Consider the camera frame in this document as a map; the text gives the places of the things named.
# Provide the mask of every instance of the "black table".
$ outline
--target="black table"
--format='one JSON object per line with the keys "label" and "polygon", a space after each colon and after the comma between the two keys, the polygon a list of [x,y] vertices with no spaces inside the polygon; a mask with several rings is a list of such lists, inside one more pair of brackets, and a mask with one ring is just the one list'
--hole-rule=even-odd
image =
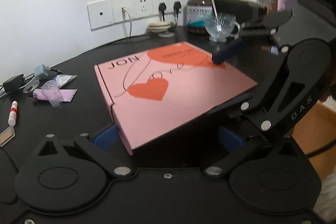
{"label": "black table", "polygon": [[[72,102],[63,103],[60,107],[53,108],[49,102],[29,98],[22,91],[10,94],[5,100],[2,99],[3,102],[0,103],[0,132],[8,127],[7,121],[12,101],[18,101],[16,136],[3,148],[20,169],[33,149],[47,134],[54,134],[59,140],[66,140],[81,133],[99,131],[111,123],[111,117],[95,75],[94,65],[182,41],[187,41],[211,53],[225,47],[223,44],[210,42],[208,36],[189,34],[184,27],[178,27],[173,38],[159,38],[155,34],[126,38],[108,43],[58,64],[55,68],[64,74],[77,75],[77,78],[65,87],[66,89],[78,89]],[[241,54],[230,60],[230,63],[260,83],[275,58],[277,57],[254,45],[243,49]],[[148,151],[147,155],[146,153],[145,151],[140,164],[151,167],[153,155],[151,155],[151,151]],[[162,166],[165,166],[165,162],[169,162],[173,154],[177,158],[179,157],[176,155],[178,154],[176,147],[170,153],[171,155],[169,152],[165,152],[161,158],[155,157],[155,166],[157,167],[158,161]],[[193,153],[190,158],[198,153],[197,147],[194,147]],[[134,164],[135,159],[128,155],[121,141],[114,145],[109,154],[125,164]],[[188,159],[181,159],[178,166],[191,165],[188,164]]]}

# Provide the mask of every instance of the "wooden floor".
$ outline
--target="wooden floor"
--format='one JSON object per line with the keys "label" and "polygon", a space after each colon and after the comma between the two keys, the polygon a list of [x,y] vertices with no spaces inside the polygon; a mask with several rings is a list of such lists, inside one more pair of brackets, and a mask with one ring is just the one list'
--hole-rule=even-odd
{"label": "wooden floor", "polygon": [[[293,137],[305,153],[336,138],[336,112],[317,103],[295,126]],[[336,146],[310,159],[323,181],[336,167]]]}

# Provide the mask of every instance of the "power socket panel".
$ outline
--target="power socket panel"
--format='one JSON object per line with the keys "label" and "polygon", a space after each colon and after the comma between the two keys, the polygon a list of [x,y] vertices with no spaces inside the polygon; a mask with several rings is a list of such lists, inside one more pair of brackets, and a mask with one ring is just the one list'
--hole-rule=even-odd
{"label": "power socket panel", "polygon": [[153,15],[152,0],[133,0],[135,18]]}
{"label": "power socket panel", "polygon": [[122,11],[123,7],[128,10],[131,19],[135,19],[133,0],[112,0],[113,17],[115,23],[129,21],[127,13]]}
{"label": "power socket panel", "polygon": [[165,14],[171,14],[174,12],[174,3],[176,1],[181,1],[181,0],[152,0],[153,3],[153,14],[154,15],[159,15],[161,12],[159,11],[159,5],[160,3],[164,2],[167,6],[167,9],[165,10]]}
{"label": "power socket panel", "polygon": [[87,5],[91,30],[114,24],[111,0],[102,0]]}

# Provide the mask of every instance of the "power adapter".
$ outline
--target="power adapter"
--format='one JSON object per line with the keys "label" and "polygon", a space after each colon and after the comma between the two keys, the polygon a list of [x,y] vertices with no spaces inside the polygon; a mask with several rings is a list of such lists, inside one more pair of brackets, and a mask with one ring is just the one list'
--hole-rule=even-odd
{"label": "power adapter", "polygon": [[3,82],[3,88],[6,93],[18,90],[26,84],[25,77],[22,75],[13,76]]}

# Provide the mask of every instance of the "plastic cup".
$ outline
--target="plastic cup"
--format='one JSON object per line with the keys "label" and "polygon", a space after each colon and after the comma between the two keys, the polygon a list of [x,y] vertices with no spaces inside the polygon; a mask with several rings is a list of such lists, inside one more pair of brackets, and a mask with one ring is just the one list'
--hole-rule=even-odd
{"label": "plastic cup", "polygon": [[62,101],[63,101],[63,96],[61,92],[58,89],[58,84],[56,81],[51,80],[46,82],[42,88],[42,94],[48,98],[50,104],[53,107],[58,107]]}

